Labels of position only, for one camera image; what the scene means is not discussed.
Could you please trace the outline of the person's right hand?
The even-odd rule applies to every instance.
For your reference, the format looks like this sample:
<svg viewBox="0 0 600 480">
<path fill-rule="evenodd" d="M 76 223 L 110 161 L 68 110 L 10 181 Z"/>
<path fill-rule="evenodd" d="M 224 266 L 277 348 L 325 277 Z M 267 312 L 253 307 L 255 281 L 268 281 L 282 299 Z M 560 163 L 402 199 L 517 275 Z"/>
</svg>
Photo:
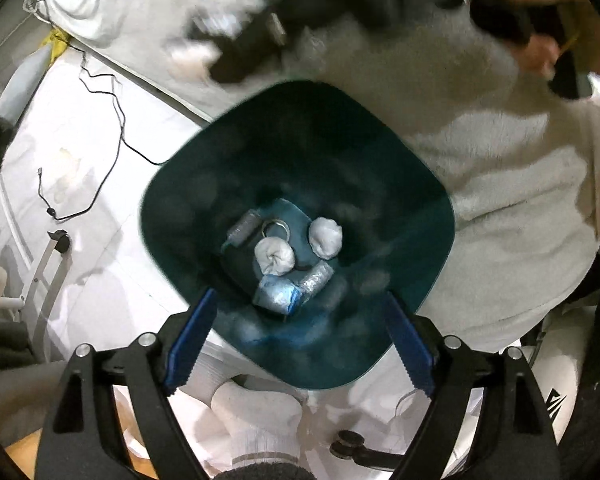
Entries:
<svg viewBox="0 0 600 480">
<path fill-rule="evenodd" d="M 576 4 L 576 40 L 574 46 L 583 68 L 600 76 L 600 16 L 588 0 L 509 0 L 517 4 L 553 4 L 573 1 Z M 553 75 L 564 48 L 545 35 L 533 34 L 524 46 L 506 42 L 506 48 L 525 72 L 546 79 Z"/>
</svg>

